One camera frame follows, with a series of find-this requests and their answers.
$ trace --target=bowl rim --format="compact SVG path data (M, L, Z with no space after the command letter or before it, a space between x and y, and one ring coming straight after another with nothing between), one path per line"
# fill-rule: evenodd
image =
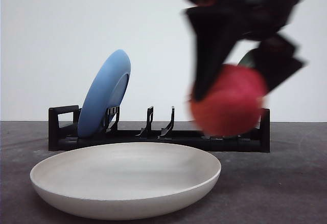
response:
M209 179L205 180L204 182L201 182L201 183L199 183L197 185L194 185L194 186L191 186L191 187L188 187L188 188L185 188L185 189L176 191L176 192L172 192L172 193L164 194L164 195L158 195L158 196L141 197L141 198L140 197L139 198L121 198L121 199L101 199L101 198L90 198L90 197L80 198L80 197L76 197L76 196L72 196L72 195L61 194L61 193L58 193L58 192L55 192L55 191L51 191L51 190L49 190L47 188L41 187L39 184L37 184L37 182L36 182L37 180L34 179L33 173L35 172L35 170L37 170L38 167L40 167L41 164L45 163L46 161L48 161L50 159L53 159L53 158L59 156L59 155L66 154L66 153L69 154L71 152L75 152L75 151L78 151L78 150L87 150L89 148L94 148L94 147L105 147L105 146L121 145L121 144L155 144L155 145L157 145L157 144L165 144L165 145L172 145L172 146L187 147L187 148L190 148L190 149L193 149L193 150L199 150L201 152L207 153L208 156L210 156L210 157L212 157L213 159L216 160L217 165L218 165L218 170L217 170L217 172L212 177L210 177ZM211 181L213 181L214 179L216 179L220 175L220 172L221 172L221 163L218 160L218 158L216 158L214 155L212 155L211 153L209 153L207 151L204 151L204 150L201 150L201 149L198 149L198 148L195 148L195 147L178 145L178 144L173 144L173 143L160 143L160 142L125 142L125 143L114 143L114 144L106 144L106 145L97 145L97 146L84 147L84 148L79 148L79 149L75 149L75 150L71 150L71 151L65 151L65 152L62 152L62 153L59 153L59 154L50 156L49 158L46 158L46 159L42 160L41 162L37 163L31 169L31 171L30 171L30 180L31 180L31 182L32 182L32 184L34 186L36 186L37 188L41 189L42 191L46 191L46 192L48 192L50 194L59 195L59 196L63 196L63 197L74 198L74 199L78 199L78 200L92 200L92 201L133 201L133 200L145 200L145 199L154 199L154 198L160 198L160 197L167 197L167 196L172 196L172 195L177 195L177 194L180 194L180 193L188 192L188 191L194 190L196 188L199 188L201 186L204 186L204 185L210 183Z

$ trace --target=white backdrop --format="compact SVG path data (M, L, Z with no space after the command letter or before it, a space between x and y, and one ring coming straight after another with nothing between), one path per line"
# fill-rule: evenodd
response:
M308 66L269 97L272 121L327 121L327 0L304 0L284 30ZM1 120L47 120L52 106L82 106L116 49L132 63L121 120L191 119L192 31L185 0L1 0ZM228 62L254 47L242 42Z

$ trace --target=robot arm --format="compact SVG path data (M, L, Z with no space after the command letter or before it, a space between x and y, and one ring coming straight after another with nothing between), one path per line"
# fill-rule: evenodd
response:
M197 38L195 100L205 97L222 63L242 39L261 42L247 57L270 91L302 67L293 58L295 47L277 34L299 0L190 1L197 5L186 11Z

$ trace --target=plate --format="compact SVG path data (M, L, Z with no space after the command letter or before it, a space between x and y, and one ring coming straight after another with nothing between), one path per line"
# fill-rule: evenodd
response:
M85 138L101 131L107 108L123 100L131 72L131 63L123 50L117 50L104 62L84 100L78 121L78 137Z
M221 171L208 152L165 143L118 143L63 152L38 163L30 179L53 207L102 220L168 214L208 194Z

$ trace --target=table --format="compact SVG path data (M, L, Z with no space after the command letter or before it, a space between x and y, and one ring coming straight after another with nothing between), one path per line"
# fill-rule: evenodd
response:
M145 123L120 122L120 128ZM166 123L153 122L154 129ZM176 122L176 129L191 129ZM135 221L75 217L44 202L29 173L48 151L47 122L1 122L1 223L327 223L327 123L271 123L271 153L213 152L222 164L213 190L174 213Z

